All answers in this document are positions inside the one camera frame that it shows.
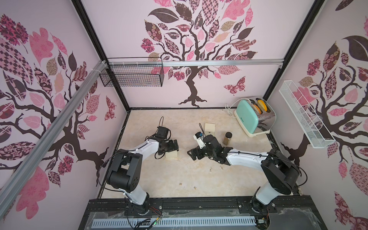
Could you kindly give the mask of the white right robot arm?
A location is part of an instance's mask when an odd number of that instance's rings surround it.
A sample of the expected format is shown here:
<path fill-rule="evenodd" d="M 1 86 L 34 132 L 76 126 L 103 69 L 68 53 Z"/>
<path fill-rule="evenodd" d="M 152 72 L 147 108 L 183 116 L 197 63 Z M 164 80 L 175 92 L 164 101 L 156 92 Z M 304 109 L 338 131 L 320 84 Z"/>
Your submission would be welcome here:
<path fill-rule="evenodd" d="M 301 175 L 300 167 L 276 149 L 249 152 L 223 147 L 213 135 L 204 136 L 201 132 L 194 135 L 194 140 L 198 146 L 187 152 L 194 161 L 207 157 L 219 164 L 244 166 L 264 173 L 267 182 L 253 195 L 253 209 L 266 208 L 279 195 L 290 195 Z"/>

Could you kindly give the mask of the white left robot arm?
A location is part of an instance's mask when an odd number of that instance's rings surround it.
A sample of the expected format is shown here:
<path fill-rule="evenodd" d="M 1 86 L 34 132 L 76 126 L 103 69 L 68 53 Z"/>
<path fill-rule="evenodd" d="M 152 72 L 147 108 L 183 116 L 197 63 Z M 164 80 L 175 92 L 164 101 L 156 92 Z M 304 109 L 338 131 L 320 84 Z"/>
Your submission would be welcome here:
<path fill-rule="evenodd" d="M 178 150 L 176 140 L 154 139 L 148 139 L 133 149 L 119 149 L 112 158 L 106 183 L 112 187 L 112 191 L 121 192 L 131 203 L 142 206 L 149 196 L 139 184 L 143 161 L 152 154 Z"/>

